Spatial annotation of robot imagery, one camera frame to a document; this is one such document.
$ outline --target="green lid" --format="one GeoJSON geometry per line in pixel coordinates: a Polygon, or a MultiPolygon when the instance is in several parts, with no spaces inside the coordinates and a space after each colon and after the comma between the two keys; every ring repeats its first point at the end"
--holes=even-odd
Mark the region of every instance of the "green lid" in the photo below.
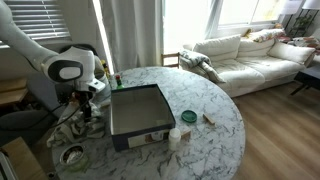
{"type": "Polygon", "coordinates": [[[181,114],[181,118],[186,122],[193,123],[197,120],[197,114],[191,110],[186,110],[181,114]]]}

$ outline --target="cardboard box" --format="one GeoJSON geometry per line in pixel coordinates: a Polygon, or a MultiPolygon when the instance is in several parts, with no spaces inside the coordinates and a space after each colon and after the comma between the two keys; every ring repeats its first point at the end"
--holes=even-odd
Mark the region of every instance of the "cardboard box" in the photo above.
{"type": "Polygon", "coordinates": [[[157,84],[112,91],[110,130],[116,151],[168,139],[175,124],[157,84]]]}

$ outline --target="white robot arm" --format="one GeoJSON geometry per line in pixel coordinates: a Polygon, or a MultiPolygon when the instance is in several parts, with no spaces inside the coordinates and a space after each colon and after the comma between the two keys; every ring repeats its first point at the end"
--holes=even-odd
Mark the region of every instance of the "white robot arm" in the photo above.
{"type": "Polygon", "coordinates": [[[85,92],[100,92],[105,87],[94,77],[92,51],[72,47],[58,54],[40,46],[16,26],[10,8],[3,0],[0,0],[0,40],[26,57],[36,70],[52,81],[72,81],[75,90],[85,92]]]}

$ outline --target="white cylinder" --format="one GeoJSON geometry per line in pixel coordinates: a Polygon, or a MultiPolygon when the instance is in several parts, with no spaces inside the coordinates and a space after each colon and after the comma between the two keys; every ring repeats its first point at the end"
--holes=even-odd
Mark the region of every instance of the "white cylinder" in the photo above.
{"type": "Polygon", "coordinates": [[[173,128],[169,132],[169,149],[175,151],[178,148],[178,144],[181,140],[181,133],[178,128],[173,128]]]}

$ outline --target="white marble tabletop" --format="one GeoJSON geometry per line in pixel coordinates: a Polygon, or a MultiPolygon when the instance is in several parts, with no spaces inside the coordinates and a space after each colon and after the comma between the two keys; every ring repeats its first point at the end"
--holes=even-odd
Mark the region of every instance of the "white marble tabletop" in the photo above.
{"type": "Polygon", "coordinates": [[[168,141],[115,152],[105,115],[106,135],[82,142],[90,159],[85,172],[66,171],[59,156],[67,145],[53,148],[53,162],[61,179],[231,179],[245,148],[242,117],[229,96],[218,86],[193,73],[162,67],[130,69],[119,73],[125,87],[158,84],[176,120],[177,128],[191,129],[189,141],[182,140],[177,151],[168,141]],[[189,124],[181,120],[184,110],[198,118],[189,124]],[[215,127],[202,115],[208,113],[215,127]]]}

